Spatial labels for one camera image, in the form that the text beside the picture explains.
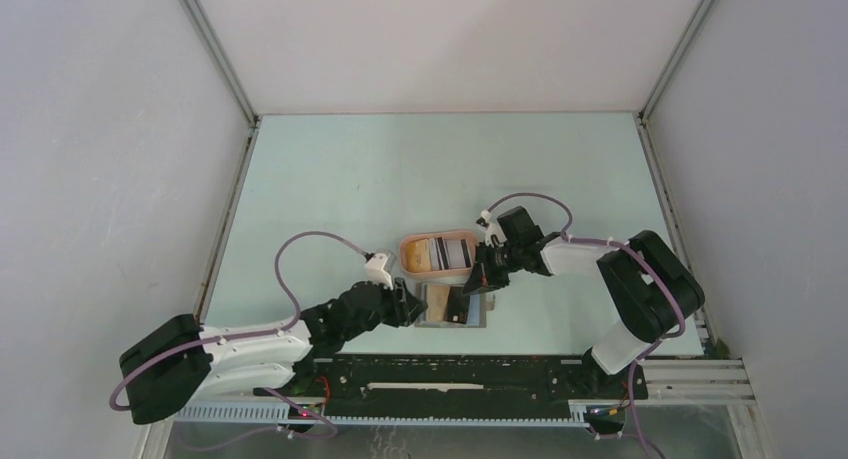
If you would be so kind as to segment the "grey card holder wallet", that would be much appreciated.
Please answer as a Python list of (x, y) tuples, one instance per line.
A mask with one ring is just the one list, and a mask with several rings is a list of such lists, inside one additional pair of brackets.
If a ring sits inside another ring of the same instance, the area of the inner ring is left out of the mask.
[(468, 323), (452, 324), (444, 319), (445, 306), (449, 288), (452, 286), (444, 283), (422, 282), (416, 286), (416, 296), (424, 300), (427, 304), (427, 310), (416, 321), (416, 327), (423, 328), (485, 328), (486, 316), (489, 312), (495, 309), (495, 300), (486, 294), (476, 294), (471, 296), (471, 308)]

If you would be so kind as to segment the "black credit card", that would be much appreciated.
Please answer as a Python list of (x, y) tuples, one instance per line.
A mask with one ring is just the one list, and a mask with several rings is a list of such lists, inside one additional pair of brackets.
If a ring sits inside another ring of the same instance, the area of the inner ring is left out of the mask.
[(463, 293), (463, 288), (449, 288), (444, 319), (452, 324), (467, 324), (471, 308), (471, 296)]

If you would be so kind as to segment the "pink oval tray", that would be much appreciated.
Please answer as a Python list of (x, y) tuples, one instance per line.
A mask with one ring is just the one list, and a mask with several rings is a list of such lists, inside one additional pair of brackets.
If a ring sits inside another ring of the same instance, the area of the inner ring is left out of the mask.
[[(430, 241), (432, 271), (411, 273), (406, 269), (406, 244), (424, 238)], [(477, 244), (478, 238), (470, 230), (412, 234), (402, 239), (399, 245), (402, 269), (407, 275), (416, 279), (467, 276), (474, 263)]]

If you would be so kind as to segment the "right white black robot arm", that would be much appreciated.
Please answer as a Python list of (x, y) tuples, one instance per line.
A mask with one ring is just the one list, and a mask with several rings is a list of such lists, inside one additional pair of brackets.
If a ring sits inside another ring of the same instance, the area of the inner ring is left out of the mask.
[(593, 396), (610, 395), (625, 368), (662, 341), (681, 336), (687, 318), (705, 302), (701, 285), (654, 231), (643, 230), (625, 242), (545, 234), (521, 206), (498, 217), (485, 210), (478, 223), (485, 235), (463, 286), (466, 295), (503, 289), (517, 272), (603, 281), (618, 320), (583, 358), (581, 381)]

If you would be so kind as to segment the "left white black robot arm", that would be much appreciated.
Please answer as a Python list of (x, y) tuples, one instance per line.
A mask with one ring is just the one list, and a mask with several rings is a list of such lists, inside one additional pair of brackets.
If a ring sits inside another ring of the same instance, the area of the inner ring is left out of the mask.
[(316, 382), (313, 361), (339, 352), (385, 325), (412, 325), (427, 309), (401, 278), (391, 286), (355, 283), (298, 318), (244, 327), (205, 327), (190, 314), (167, 320), (119, 358), (132, 421), (169, 418), (189, 402), (258, 388), (304, 395)]

